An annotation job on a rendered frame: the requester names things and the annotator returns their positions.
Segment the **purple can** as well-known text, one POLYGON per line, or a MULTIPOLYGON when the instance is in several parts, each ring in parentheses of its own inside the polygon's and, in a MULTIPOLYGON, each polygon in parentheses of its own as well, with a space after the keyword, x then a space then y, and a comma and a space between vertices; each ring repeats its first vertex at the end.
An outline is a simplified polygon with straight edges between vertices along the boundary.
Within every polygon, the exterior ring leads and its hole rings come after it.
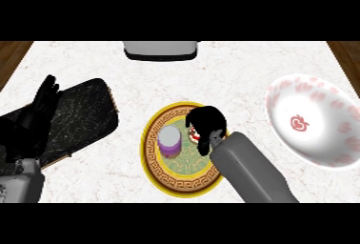
POLYGON ((158 133, 158 145, 164 158, 175 158, 182 151, 182 133, 175 126, 164 126, 158 133))

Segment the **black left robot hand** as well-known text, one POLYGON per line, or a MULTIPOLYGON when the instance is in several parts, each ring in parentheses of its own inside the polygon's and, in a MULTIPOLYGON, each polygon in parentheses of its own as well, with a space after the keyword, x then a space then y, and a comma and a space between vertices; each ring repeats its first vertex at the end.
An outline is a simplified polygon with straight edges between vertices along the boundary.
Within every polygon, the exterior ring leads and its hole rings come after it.
POLYGON ((24 108, 17 121, 0 116, 0 145, 6 148, 6 162, 39 158, 46 150, 51 120, 62 91, 56 78, 49 75, 39 88, 33 103, 24 108))

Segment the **red and white cupcake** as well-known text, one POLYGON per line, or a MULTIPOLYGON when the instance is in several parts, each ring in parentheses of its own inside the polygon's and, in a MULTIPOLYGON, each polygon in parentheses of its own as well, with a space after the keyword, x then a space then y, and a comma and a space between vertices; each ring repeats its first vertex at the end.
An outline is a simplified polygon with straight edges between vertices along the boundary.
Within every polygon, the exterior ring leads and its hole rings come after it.
POLYGON ((191 126, 191 128, 189 128, 189 139, 191 139, 194 144, 198 144, 200 134, 197 133, 194 126, 191 126))

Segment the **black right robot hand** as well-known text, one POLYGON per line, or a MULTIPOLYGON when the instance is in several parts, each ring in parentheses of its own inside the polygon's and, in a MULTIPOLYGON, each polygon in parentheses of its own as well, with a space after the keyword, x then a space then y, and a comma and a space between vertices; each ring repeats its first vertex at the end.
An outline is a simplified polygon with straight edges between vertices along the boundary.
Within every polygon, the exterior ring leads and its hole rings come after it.
POLYGON ((216 148, 226 136, 226 117, 213 106, 198 107, 186 116, 186 127, 195 127, 200 135, 198 152, 203 156, 216 148))

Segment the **yellow patterned plate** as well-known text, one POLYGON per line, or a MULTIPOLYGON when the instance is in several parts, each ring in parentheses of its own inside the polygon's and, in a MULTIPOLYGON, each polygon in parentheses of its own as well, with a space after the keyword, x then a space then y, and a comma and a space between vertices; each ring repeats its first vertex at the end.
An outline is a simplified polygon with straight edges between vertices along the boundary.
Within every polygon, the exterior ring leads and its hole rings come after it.
POLYGON ((182 101, 167 105, 152 116, 141 138, 141 160, 146 175, 163 192, 177 197, 195 197, 210 192, 223 180, 210 156, 201 156, 189 139, 186 115, 201 104, 182 101), (182 133, 182 151, 175 158, 164 158, 158 133, 164 126, 175 126, 182 133))

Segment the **grey appliance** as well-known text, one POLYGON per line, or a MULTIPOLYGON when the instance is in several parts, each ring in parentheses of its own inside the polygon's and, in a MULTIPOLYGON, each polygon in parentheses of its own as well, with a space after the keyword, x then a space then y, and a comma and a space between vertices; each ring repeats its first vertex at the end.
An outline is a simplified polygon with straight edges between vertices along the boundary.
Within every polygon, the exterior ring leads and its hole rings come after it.
POLYGON ((185 61, 197 57, 197 41, 126 41, 124 53, 141 61, 185 61))

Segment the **black marbled cutting board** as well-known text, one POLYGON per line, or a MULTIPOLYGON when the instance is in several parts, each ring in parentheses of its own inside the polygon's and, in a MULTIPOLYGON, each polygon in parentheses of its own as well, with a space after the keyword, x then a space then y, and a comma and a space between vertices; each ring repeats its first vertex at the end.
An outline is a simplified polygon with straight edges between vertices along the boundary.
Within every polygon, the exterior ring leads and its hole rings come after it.
POLYGON ((117 127, 117 107, 104 79, 90 79, 65 89, 51 121, 42 168, 107 137, 117 127))

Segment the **white bowl with red print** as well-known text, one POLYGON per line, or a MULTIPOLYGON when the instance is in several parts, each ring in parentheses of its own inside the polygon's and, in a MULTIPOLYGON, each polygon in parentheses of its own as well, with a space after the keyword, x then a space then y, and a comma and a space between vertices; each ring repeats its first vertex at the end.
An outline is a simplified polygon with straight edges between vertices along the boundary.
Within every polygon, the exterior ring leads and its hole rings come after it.
POLYGON ((312 165, 346 171, 360 166, 360 102, 325 79, 296 73, 265 94, 275 135, 312 165))

